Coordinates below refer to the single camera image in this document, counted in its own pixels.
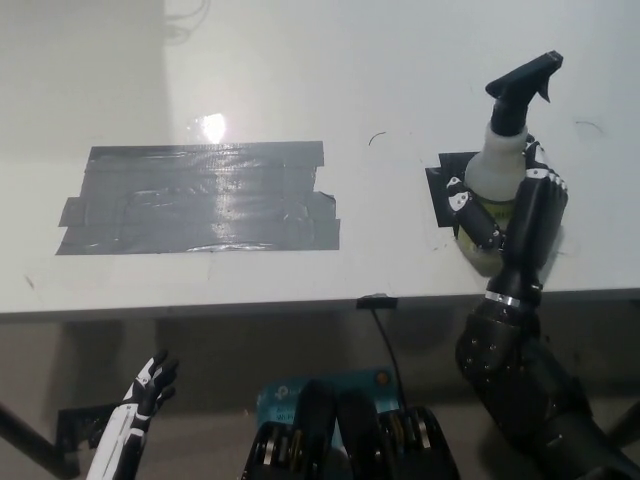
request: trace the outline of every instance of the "teal box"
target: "teal box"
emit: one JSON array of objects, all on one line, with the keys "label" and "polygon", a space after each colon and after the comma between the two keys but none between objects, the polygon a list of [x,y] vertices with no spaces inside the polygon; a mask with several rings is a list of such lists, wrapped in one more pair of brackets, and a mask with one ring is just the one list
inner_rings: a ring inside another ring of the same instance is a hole
[{"label": "teal box", "polygon": [[[331,383],[338,394],[352,388],[361,389],[373,400],[378,413],[398,408],[398,386],[393,370],[389,367],[326,375],[314,379]],[[298,395],[309,380],[312,379],[290,378],[265,387],[258,395],[258,428],[268,421],[292,424]],[[337,422],[331,444],[335,449],[343,450]]]}]

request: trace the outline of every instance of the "white table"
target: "white table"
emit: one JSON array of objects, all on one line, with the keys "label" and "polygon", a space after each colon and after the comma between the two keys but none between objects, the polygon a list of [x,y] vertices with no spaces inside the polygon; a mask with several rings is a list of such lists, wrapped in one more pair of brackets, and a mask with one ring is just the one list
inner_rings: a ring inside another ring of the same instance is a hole
[{"label": "white table", "polygon": [[[1,7],[2,320],[478,294],[424,169],[479,149],[485,84],[552,49],[552,103],[528,122],[570,186],[546,290],[640,291],[637,0],[211,0],[177,18],[198,6]],[[316,190],[337,199],[339,251],[54,256],[92,146],[185,143],[216,113],[222,142],[324,141]]]}]

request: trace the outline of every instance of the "spray nozzle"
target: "spray nozzle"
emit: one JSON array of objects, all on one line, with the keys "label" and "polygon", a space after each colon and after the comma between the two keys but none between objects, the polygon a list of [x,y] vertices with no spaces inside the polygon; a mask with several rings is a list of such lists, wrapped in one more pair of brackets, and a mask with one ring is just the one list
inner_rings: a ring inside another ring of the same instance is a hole
[{"label": "spray nozzle", "polygon": [[547,52],[489,83],[486,91],[496,99],[491,130],[503,137],[522,132],[529,102],[536,93],[549,101],[549,78],[561,66],[562,55],[556,51]]}]

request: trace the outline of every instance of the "robotic hand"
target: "robotic hand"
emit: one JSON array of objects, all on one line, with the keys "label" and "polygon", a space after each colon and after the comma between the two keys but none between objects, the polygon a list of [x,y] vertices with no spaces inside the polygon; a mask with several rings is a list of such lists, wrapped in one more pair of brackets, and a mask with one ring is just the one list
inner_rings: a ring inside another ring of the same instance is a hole
[{"label": "robotic hand", "polygon": [[165,363],[166,359],[166,351],[151,358],[111,414],[87,480],[135,478],[151,419],[164,402],[175,395],[171,384],[176,379],[178,362]]},{"label": "robotic hand", "polygon": [[459,179],[448,185],[460,228],[478,248],[498,250],[503,263],[467,318],[456,347],[458,368],[505,438],[533,457],[545,478],[640,479],[640,469],[593,422],[578,380],[539,342],[538,275],[568,195],[538,142],[529,144],[525,161],[506,232]]}]

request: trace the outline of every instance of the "spray bottle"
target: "spray bottle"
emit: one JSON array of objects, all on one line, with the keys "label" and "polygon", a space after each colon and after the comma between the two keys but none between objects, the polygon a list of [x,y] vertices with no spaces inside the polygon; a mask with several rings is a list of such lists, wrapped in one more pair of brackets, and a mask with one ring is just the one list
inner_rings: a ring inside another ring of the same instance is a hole
[{"label": "spray bottle", "polygon": [[[484,146],[469,161],[464,181],[503,229],[511,219],[518,186],[525,176],[529,102],[536,93],[549,101],[549,78],[561,66],[562,56],[548,52],[486,87],[496,102]],[[481,272],[491,274],[499,268],[497,252],[478,250],[463,230],[458,233],[458,244]]]}]

